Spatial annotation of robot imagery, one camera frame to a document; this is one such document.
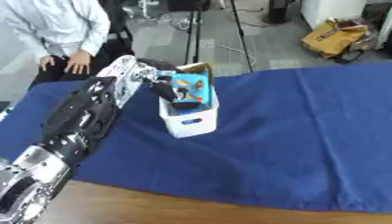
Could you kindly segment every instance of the chair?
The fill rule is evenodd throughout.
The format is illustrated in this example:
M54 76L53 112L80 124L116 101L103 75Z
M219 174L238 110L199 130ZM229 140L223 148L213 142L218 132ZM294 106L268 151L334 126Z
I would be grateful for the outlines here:
M108 13L111 27L109 34L115 34L117 40L121 46L118 45L118 41L110 40L105 45L105 51L107 51L110 61L117 59L124 54L135 55L132 50L133 35L127 26L128 14L123 10L123 5L119 0L99 0L102 8ZM127 38L123 38L122 33L125 32Z

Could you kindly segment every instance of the robotic hand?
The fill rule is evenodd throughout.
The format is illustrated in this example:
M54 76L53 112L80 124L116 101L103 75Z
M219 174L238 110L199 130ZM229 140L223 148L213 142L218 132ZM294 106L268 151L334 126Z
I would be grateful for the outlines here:
M96 149L143 83L168 101L170 77L123 56L72 92L43 124L43 138L12 164L0 164L0 224L33 223Z

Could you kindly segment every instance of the floor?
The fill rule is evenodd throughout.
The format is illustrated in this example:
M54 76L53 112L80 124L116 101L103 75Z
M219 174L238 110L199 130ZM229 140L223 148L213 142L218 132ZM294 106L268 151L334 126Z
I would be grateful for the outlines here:
M236 4L238 9L258 11L267 6L266 2L268 1L237 0ZM299 4L290 7L290 21L286 24L263 28L242 26L249 53L255 58L255 70L336 65L331 61L318 59L302 47L300 39L310 28L301 18L299 9ZM158 7L150 7L151 15L162 13L167 13L165 1ZM229 19L229 13L231 10L221 10L214 4L210 11L203 14L199 60L213 64L217 76L244 74L248 71L243 53L228 50L242 49L237 26ZM263 12L242 10L239 13L243 22L262 25ZM155 20L130 20L137 56L182 65L185 61L187 34L176 30L172 25L187 17L188 13L180 12L166 14ZM25 94L37 68L32 55L15 39L11 29L1 22L0 32L0 49L3 53L0 58L0 102L17 102ZM381 53L368 52L357 63L388 59L388 56Z

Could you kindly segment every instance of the blue cloth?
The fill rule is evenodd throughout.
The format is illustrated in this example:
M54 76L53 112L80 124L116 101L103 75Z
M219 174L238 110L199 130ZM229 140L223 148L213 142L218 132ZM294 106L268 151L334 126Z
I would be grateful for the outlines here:
M219 126L175 139L140 89L78 180L241 205L392 213L392 64L216 79ZM1 155L79 82L33 89L0 124Z

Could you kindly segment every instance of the white cabinet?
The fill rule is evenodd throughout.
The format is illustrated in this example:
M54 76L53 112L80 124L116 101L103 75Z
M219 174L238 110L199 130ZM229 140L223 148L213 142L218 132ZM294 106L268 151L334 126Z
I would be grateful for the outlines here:
M303 0L302 14L312 29L328 18L357 18L367 0Z

